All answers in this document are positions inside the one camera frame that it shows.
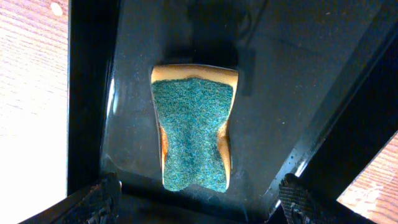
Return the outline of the yellow green sponge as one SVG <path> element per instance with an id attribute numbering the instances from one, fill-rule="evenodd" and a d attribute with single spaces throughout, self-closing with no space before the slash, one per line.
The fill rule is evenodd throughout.
<path id="1" fill-rule="evenodd" d="M 162 184 L 226 192 L 232 162 L 228 125 L 239 73 L 209 65 L 156 65 L 150 87 L 160 131 Z"/>

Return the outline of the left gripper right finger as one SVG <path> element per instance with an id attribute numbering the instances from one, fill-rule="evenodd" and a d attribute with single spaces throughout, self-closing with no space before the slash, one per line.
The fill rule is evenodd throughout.
<path id="1" fill-rule="evenodd" d="M 279 200 L 289 224 L 372 223 L 337 201 L 325 198 L 291 173 L 279 184 Z"/>

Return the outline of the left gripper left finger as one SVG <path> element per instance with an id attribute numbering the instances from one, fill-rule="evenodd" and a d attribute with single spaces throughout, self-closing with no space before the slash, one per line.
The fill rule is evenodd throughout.
<path id="1" fill-rule="evenodd" d="M 115 224 L 120 198 L 121 183 L 117 173 L 108 173 L 22 224 Z"/>

